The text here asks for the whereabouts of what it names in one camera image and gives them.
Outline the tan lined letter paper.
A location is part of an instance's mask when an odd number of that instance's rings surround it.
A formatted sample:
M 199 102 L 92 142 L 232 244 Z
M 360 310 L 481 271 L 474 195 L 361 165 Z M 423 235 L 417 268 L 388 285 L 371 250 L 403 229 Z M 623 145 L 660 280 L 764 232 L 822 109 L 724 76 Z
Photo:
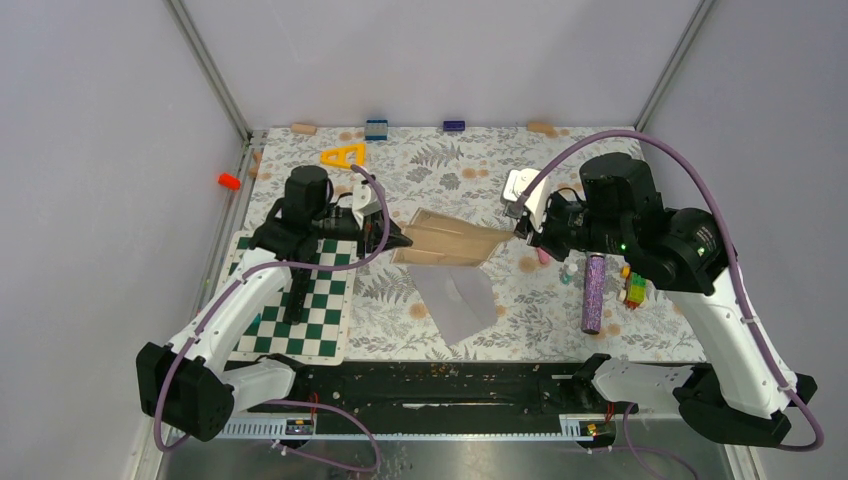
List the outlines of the tan lined letter paper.
M 420 266 L 479 267 L 513 238 L 511 230 L 479 226 L 422 208 L 402 234 L 412 245 L 396 249 L 391 262 Z

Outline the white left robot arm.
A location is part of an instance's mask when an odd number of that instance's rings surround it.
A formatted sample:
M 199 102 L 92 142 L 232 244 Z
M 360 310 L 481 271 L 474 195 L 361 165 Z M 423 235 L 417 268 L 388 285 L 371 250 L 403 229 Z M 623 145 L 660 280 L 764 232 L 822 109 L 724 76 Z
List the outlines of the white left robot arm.
M 141 348 L 136 357 L 139 398 L 161 451 L 172 448 L 162 434 L 165 425 L 186 438 L 208 441 L 236 412 L 273 401 L 288 411 L 307 404 L 308 381 L 284 361 L 265 358 L 234 370 L 225 366 L 266 301 L 294 285 L 297 276 L 354 270 L 387 248 L 410 245 L 390 218 L 384 187 L 365 168 L 352 169 L 362 180 L 351 205 L 341 207 L 331 201 L 333 187 L 324 168 L 294 168 L 283 196 L 253 232 L 223 290 L 168 342 Z M 325 240 L 355 243 L 357 261 L 341 267 L 312 262 Z

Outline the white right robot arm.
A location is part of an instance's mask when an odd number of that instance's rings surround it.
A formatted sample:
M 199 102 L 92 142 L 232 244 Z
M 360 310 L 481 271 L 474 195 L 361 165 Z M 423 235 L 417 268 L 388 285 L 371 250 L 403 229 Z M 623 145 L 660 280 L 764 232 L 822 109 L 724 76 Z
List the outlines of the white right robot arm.
M 706 359 L 688 367 L 644 365 L 595 354 L 578 370 L 575 402 L 597 412 L 609 402 L 678 414 L 720 444 L 780 448 L 786 411 L 815 394 L 815 380 L 781 366 L 767 335 L 753 334 L 733 288 L 728 252 L 713 215 L 663 205 L 649 165 L 625 153 L 579 170 L 584 198 L 552 191 L 535 169 L 509 173 L 502 200 L 515 233 L 556 260 L 571 252 L 619 255 L 677 306 Z

